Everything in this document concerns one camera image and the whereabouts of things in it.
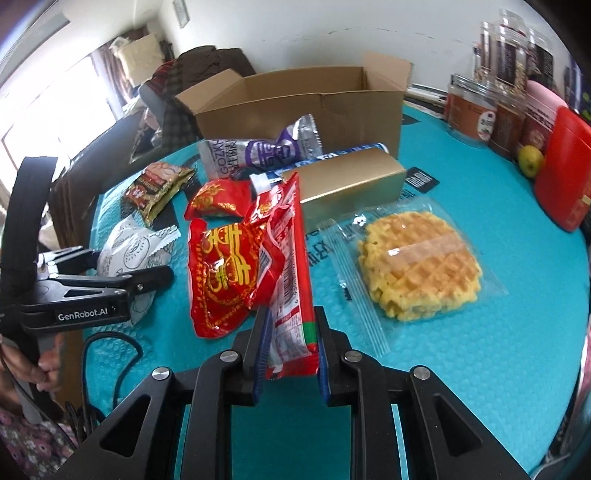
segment window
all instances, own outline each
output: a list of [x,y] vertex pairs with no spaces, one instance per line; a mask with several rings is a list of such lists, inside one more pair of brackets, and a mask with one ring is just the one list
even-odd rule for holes
[[25,157],[58,157],[58,175],[114,124],[105,87],[85,57],[39,95],[3,137],[0,181],[12,191]]

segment yellow fruit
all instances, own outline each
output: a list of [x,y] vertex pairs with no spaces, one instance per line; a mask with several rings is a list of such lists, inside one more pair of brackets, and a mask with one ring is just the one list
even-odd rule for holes
[[523,175],[529,179],[534,179],[544,166],[544,155],[533,145],[526,145],[519,150],[517,163]]

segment red candy wrapper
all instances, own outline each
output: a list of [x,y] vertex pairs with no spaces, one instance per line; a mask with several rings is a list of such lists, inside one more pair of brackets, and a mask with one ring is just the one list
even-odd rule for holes
[[252,204],[250,180],[208,181],[187,205],[185,220],[201,216],[244,217]]
[[239,223],[190,225],[191,318],[203,338],[235,330],[248,312],[270,305],[274,329],[268,377],[313,375],[318,369],[299,178],[293,175],[252,204]]

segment red container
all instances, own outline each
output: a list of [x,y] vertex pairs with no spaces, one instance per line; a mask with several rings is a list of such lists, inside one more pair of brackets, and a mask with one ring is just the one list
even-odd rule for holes
[[546,214],[567,232],[576,230],[591,204],[591,127],[560,107],[534,185]]

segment purple and silver snack package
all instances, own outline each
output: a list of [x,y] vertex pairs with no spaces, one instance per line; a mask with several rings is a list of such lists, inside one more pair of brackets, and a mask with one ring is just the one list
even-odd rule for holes
[[322,155],[322,143],[312,114],[287,126],[270,140],[202,140],[197,144],[209,180],[227,179],[239,168],[276,170]]

